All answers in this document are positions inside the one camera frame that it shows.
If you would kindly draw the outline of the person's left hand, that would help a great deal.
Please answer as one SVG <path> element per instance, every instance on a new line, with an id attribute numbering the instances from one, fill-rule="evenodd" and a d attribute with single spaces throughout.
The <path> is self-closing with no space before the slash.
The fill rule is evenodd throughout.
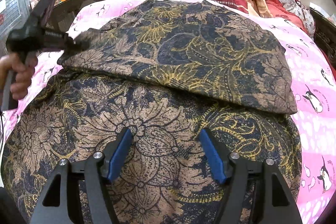
<path id="1" fill-rule="evenodd" d="M 5 86 L 7 74 L 10 70 L 17 73 L 15 82 L 11 84 L 10 91 L 15 100 L 22 100 L 28 94 L 28 87 L 38 65 L 36 55 L 29 58 L 27 65 L 24 65 L 17 53 L 11 53 L 1 57 L 1 92 Z"/>

